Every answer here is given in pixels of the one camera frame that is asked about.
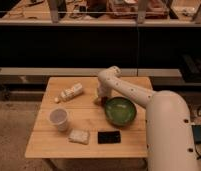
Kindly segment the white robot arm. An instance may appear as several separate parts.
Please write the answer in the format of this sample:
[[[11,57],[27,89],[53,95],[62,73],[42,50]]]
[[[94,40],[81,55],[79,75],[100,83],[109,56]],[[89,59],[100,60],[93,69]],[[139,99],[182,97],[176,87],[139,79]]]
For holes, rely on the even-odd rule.
[[[169,90],[153,91],[120,78],[117,66],[97,75],[99,98],[113,90],[145,109],[148,171],[199,171],[186,101]]]

